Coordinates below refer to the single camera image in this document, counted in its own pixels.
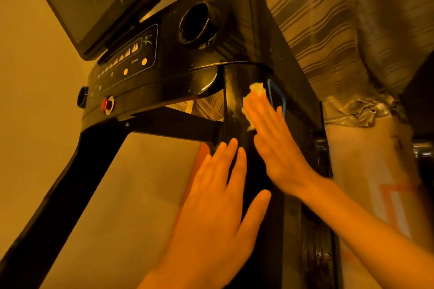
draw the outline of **wipe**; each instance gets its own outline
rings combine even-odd
[[[246,116],[247,120],[250,123],[250,126],[247,128],[248,132],[251,131],[251,130],[254,130],[255,126],[252,124],[252,121],[250,120],[249,116],[247,115],[246,110],[244,109],[244,103],[246,102],[246,99],[250,98],[250,94],[252,94],[252,92],[255,92],[256,94],[258,94],[258,96],[266,94],[266,91],[265,91],[263,83],[254,83],[254,84],[251,84],[249,88],[250,88],[250,93],[248,93],[246,97],[243,97],[243,107],[241,108],[241,112]]]

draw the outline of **emergency stop button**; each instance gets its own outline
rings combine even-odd
[[[109,98],[105,98],[101,101],[101,110],[106,112],[106,115],[108,116],[113,108],[115,107],[115,99],[113,96],[110,96]]]

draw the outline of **running figure logo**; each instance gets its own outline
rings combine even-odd
[[[148,40],[150,37],[152,37],[152,35],[144,37],[144,45],[145,46],[147,43],[150,43],[152,45],[152,43]]]

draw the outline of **hand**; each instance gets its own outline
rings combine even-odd
[[[263,190],[241,222],[247,159],[238,149],[229,183],[229,168],[238,142],[221,143],[194,177],[172,241],[160,264],[140,288],[220,289],[252,254],[271,193]]]
[[[244,108],[256,128],[254,144],[265,161],[267,175],[284,193],[300,198],[302,190],[319,175],[294,142],[282,108],[275,111],[266,94],[258,96],[252,92],[250,96],[245,99]]]

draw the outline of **yellow wall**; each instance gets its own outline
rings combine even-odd
[[[73,154],[82,61],[45,0],[0,0],[0,256]],[[134,288],[164,248],[199,144],[128,137],[43,288]]]

